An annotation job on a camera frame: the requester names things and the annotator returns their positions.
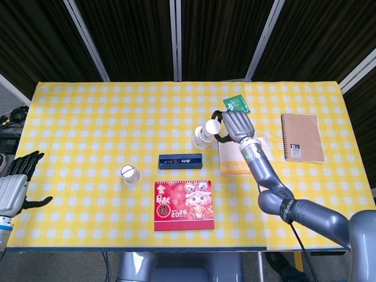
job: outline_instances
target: robot finger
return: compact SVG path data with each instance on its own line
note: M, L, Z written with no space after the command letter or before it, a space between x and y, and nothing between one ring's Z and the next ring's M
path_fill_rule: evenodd
M22 165L25 163L26 157L27 157L27 155L20 157L19 161L17 162L17 164L15 165L15 167L13 169L12 174L19 174L18 172L19 172L20 168L22 167Z
M36 165L38 164L40 159L43 158L44 155L45 155L44 153L40 153L29 161L29 166L25 170L25 174L28 176L28 181L31 180L31 177L33 176Z
M27 169L31 163L31 161L36 158L39 154L39 151L32 152L31 154L28 154L26 158L23 160L23 164L18 170L18 174L27 174Z
M25 174L25 169L26 169L28 162L29 162L31 157L32 157L31 154L25 156L25 158L22 160L22 164L19 166L19 169L17 170L16 174Z
M41 200L41 201L27 201L27 200L25 200L24 204L22 205L22 209L27 210L27 209L32 209L34 207L43 207L43 206L47 205L49 202L51 202L52 199L53 199L52 196L48 196L47 198L45 198L44 200Z
M15 166L17 165L17 163L20 161L20 157L18 157L17 159L15 159L13 162L11 162L11 164L9 165L9 167L8 167L8 170L6 171L6 173L5 173L5 176L7 176L7 175L12 175L13 173L13 171L14 171L14 168L15 168Z

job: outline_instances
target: black backdrop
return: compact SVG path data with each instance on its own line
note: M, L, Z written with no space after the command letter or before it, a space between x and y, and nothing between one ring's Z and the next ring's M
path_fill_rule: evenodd
M376 1L288 0L253 81L340 83L376 48Z
M376 188L376 69L344 95L352 128L372 188Z
M244 78L273 0L183 0L183 80Z
M0 1L0 73L28 98L39 81L101 81L63 1Z
M111 81L173 80L169 0L76 0Z

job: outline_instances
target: paper cup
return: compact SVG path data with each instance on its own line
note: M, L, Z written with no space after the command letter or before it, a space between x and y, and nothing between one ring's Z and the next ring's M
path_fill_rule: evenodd
M212 142L215 141L215 134L218 134L221 131L221 124L216 119L209 119L205 126L203 126L199 132L199 137L202 141Z
M131 164L125 164L120 169L120 175L124 183L129 186L137 185L142 177L141 171Z
M201 138L199 137L199 132L201 131L201 129L202 129L202 126L198 126L194 130L192 143L199 149L206 149L209 147L210 143L202 141Z

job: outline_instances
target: green wrapper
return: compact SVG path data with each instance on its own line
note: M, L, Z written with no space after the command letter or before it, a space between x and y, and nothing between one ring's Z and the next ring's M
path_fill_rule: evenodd
M242 95L237 95L223 100L227 110L243 110L245 113L250 113L246 101Z

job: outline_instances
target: spiral notebook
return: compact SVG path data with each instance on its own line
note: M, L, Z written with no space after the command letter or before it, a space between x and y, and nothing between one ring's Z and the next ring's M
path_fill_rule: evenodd
M294 162L324 161L316 115L281 115L284 157Z
M208 180L155 183L154 230L214 229Z

